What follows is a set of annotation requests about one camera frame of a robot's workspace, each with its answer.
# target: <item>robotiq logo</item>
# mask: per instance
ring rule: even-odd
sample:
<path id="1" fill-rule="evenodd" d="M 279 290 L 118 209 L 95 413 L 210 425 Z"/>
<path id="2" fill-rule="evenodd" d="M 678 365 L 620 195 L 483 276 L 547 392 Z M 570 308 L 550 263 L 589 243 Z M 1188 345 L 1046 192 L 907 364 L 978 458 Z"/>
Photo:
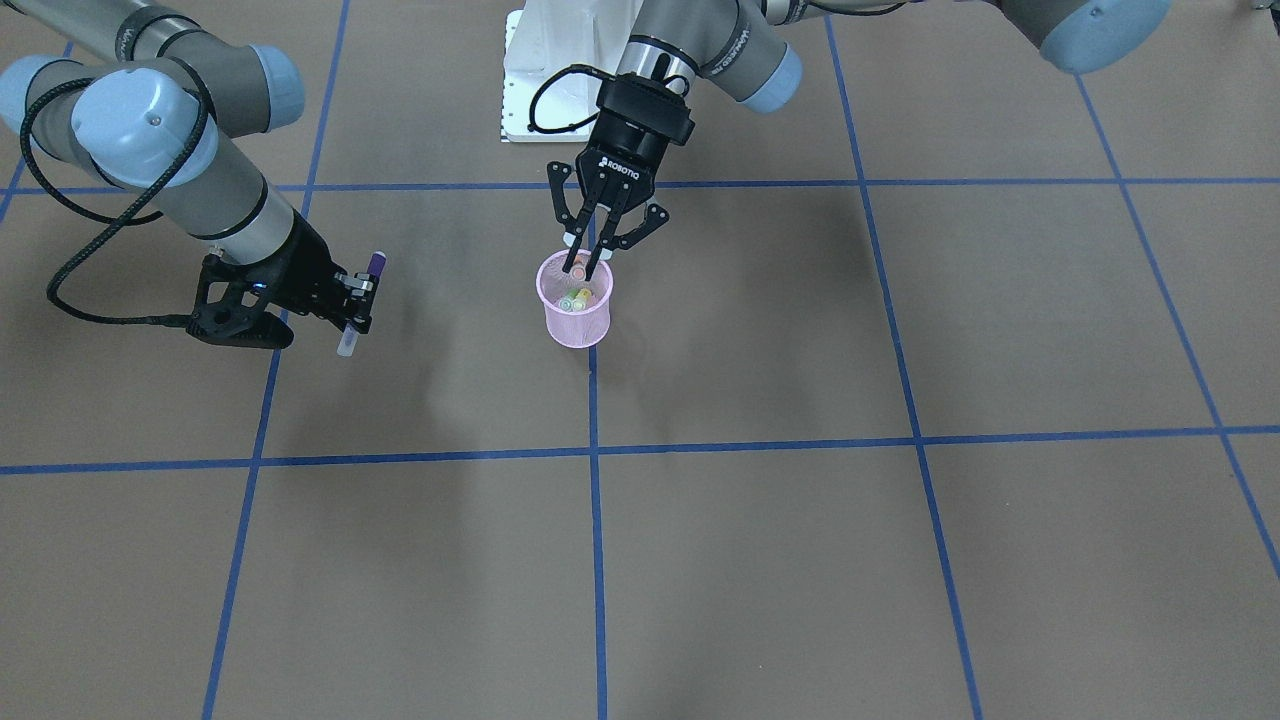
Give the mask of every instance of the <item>robotiq logo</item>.
<path id="1" fill-rule="evenodd" d="M 608 158 L 600 158 L 600 165 L 599 167 L 620 172 L 620 173 L 627 176 L 631 179 L 640 179 L 640 173 L 632 170 L 631 168 L 628 168 L 626 165 L 622 165 L 620 163 L 614 163 L 613 160 L 609 160 Z"/>
<path id="2" fill-rule="evenodd" d="M 742 49 L 746 47 L 748 40 L 751 40 L 750 27 L 742 28 L 742 35 L 737 36 L 737 40 L 733 42 L 733 47 L 730 47 L 728 54 L 726 54 L 719 63 L 716 63 L 716 67 L 713 67 L 707 74 L 716 77 L 728 69 L 728 67 L 733 64 L 733 60 L 737 60 L 737 56 L 742 54 Z"/>

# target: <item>pink container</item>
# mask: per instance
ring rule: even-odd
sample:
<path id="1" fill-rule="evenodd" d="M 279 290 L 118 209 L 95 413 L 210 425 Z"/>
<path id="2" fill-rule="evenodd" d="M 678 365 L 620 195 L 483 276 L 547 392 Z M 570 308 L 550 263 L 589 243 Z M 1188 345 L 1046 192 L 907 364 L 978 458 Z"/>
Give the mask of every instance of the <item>pink container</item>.
<path id="1" fill-rule="evenodd" d="M 543 301 L 543 311 L 547 313 L 547 332 L 552 333 L 556 342 L 564 347 L 590 347 L 609 332 L 613 270 L 602 260 L 588 282 L 581 279 L 581 273 L 563 272 L 567 256 L 568 250 L 561 250 L 543 261 L 543 266 L 538 269 L 538 299 Z M 590 258 L 588 252 L 579 252 L 577 256 L 584 265 Z M 579 297 L 582 290 L 589 291 L 590 296 Z"/>

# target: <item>gray surface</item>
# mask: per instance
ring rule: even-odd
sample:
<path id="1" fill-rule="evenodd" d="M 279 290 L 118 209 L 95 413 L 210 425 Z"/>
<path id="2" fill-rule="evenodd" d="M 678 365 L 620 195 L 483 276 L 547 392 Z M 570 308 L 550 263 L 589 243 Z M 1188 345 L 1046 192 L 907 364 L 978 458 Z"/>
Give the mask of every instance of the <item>gray surface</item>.
<path id="1" fill-rule="evenodd" d="M 243 470 L 0 478 L 0 717 L 197 717 Z"/>
<path id="2" fill-rule="evenodd" d="M 218 716 L 589 717 L 585 460 L 264 470 Z"/>
<path id="3" fill-rule="evenodd" d="M 1276 715 L 1276 575 L 1216 438 L 929 459 L 986 717 Z"/>
<path id="4" fill-rule="evenodd" d="M 600 473 L 611 717 L 968 716 L 914 451 Z"/>
<path id="5" fill-rule="evenodd" d="M 303 183 L 342 5 L 174 4 L 302 67 L 303 122 L 243 147 Z M 1280 716 L 1280 585 L 1220 439 L 1085 439 L 1212 428 L 1073 78 L 980 3 L 833 20 L 868 176 L 948 183 L 869 193 L 922 475 L 863 199 L 829 182 L 856 172 L 826 23 L 783 28 L 806 70 L 774 115 L 695 87 L 699 127 L 662 179 L 765 182 L 659 191 L 672 222 L 613 261 L 593 384 L 591 355 L 547 337 L 532 292 L 561 247 L 538 183 L 577 146 L 497 142 L 516 5 L 351 4 L 323 183 L 535 183 L 319 188 L 311 219 L 340 264 L 390 256 L 351 360 L 314 318 L 291 318 L 274 375 L 270 354 L 73 322 L 44 288 L 96 228 L 13 200 L 0 716 L 201 717 L 218 667 L 214 720 L 603 705 L 623 720 L 966 720 L 951 579 L 988 720 Z M 1151 45 L 1087 79 L 1126 177 L 1280 174 L 1266 120 L 1280 41 L 1233 6 L 1178 3 Z M 0 37 L 0 64 L 63 49 L 10 12 Z M 0 161 L 10 173 L 12 138 Z M 1006 177 L 1038 184 L 972 184 Z M 1073 177 L 1103 182 L 1046 182 Z M 1130 190 L 1224 420 L 1266 425 L 1231 445 L 1276 537 L 1276 184 Z M 67 295 L 175 311 L 198 260 L 161 222 L 122 234 Z M 1014 436 L 929 437 L 977 433 Z M 229 468 L 166 469 L 207 460 Z M 120 462 L 150 469 L 111 474 Z"/>

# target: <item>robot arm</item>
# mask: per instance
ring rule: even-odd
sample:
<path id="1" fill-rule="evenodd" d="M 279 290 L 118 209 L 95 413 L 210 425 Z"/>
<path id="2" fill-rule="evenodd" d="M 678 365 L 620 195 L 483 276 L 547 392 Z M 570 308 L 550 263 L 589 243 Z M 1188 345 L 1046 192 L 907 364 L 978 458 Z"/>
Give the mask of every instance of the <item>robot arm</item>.
<path id="1" fill-rule="evenodd" d="M 271 304 L 348 333 L 369 332 L 381 263 L 360 274 L 337 265 L 324 240 L 232 142 L 301 117 L 301 78 L 283 53 L 232 47 L 142 0 L 6 4 L 109 60 L 88 68 L 37 55 L 10 65 L 0 76 L 0 114 L 10 128 L 26 124 L 46 154 L 140 195 L 189 151 L 152 204 L 210 250 L 184 318 L 191 336 L 287 347 L 293 333 L 268 311 Z M 189 150 L 202 106 L 209 119 Z M 216 299 L 215 283 L 225 283 Z M 55 284 L 50 299 L 67 309 Z"/>
<path id="2" fill-rule="evenodd" d="M 1068 73 L 1087 73 L 1140 45 L 1164 20 L 1171 0 L 986 1 L 1039 47 L 1046 60 Z M 667 146 L 684 145 L 692 132 L 685 97 L 695 78 L 709 79 L 746 108 L 771 113 L 786 105 L 803 76 L 799 55 L 771 26 L 827 14 L 886 12 L 876 8 L 896 5 L 878 0 L 645 0 L 616 76 L 582 67 L 567 70 L 586 72 L 603 85 L 596 97 L 599 118 L 576 161 L 584 201 L 577 214 L 564 200 L 564 182 L 573 168 L 564 163 L 547 168 L 556 218 L 564 225 L 564 242 L 571 247 L 564 272 L 598 208 L 608 215 L 588 277 L 602 256 L 632 247 L 668 220 L 669 214 L 649 199 Z M 532 117 L 530 120 L 536 128 Z M 640 224 L 617 234 L 622 215 L 641 205 L 646 210 Z"/>

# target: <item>marker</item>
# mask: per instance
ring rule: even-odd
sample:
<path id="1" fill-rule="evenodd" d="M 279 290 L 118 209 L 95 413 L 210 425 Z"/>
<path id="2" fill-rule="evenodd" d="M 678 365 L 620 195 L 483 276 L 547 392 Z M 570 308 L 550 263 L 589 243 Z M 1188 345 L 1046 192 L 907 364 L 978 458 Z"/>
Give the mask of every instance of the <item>marker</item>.
<path id="1" fill-rule="evenodd" d="M 365 270 L 375 278 L 383 277 L 383 268 L 387 266 L 387 255 L 379 250 L 374 252 L 372 258 L 369 259 L 369 269 Z M 347 323 L 347 329 L 342 331 L 342 340 L 338 341 L 338 355 L 343 357 L 351 357 L 356 352 L 356 340 L 360 338 L 360 332 L 355 325 Z"/>

